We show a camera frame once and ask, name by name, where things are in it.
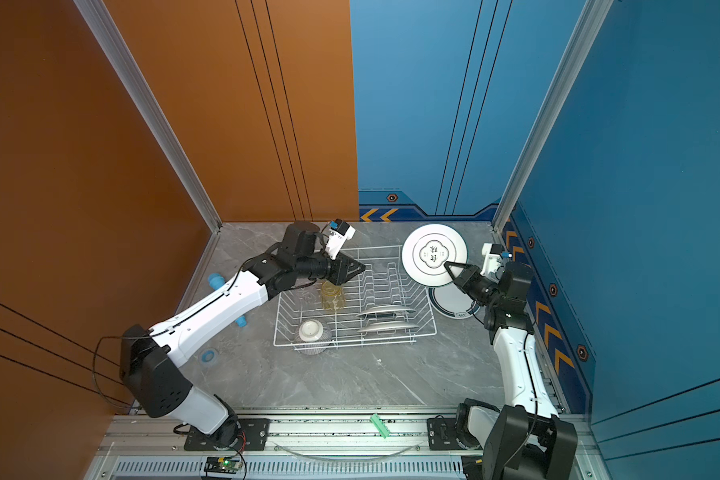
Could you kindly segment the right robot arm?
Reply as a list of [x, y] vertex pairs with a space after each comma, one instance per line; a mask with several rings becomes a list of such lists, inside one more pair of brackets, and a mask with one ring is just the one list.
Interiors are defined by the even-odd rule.
[[578, 435], [552, 404], [535, 353], [534, 323], [526, 313], [532, 269], [505, 264], [493, 281], [476, 265], [447, 261], [454, 285], [485, 308], [484, 328], [499, 359], [505, 403], [492, 426], [481, 419], [486, 403], [466, 400], [462, 431], [482, 448], [484, 479], [567, 479]]

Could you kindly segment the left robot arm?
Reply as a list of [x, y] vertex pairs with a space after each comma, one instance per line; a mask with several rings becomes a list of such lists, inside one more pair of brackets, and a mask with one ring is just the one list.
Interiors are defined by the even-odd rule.
[[242, 263], [220, 288], [183, 312], [121, 336], [120, 379], [152, 418], [171, 417], [194, 427], [221, 448], [240, 430], [234, 410], [195, 386], [182, 366], [211, 338], [283, 292], [326, 280], [341, 286], [365, 266], [343, 253], [355, 229], [341, 219], [325, 229], [307, 221], [287, 226], [281, 241]]

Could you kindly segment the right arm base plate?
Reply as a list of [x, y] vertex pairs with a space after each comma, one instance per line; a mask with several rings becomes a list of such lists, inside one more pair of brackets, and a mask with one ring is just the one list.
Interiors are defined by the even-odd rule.
[[456, 420], [438, 415], [426, 420], [428, 447], [431, 451], [463, 450], [458, 441]]

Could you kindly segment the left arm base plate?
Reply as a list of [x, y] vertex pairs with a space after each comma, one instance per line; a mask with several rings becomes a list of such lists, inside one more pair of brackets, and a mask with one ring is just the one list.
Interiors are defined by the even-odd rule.
[[267, 418], [243, 418], [232, 433], [206, 435], [191, 427], [186, 435], [185, 451], [263, 451], [270, 430]]

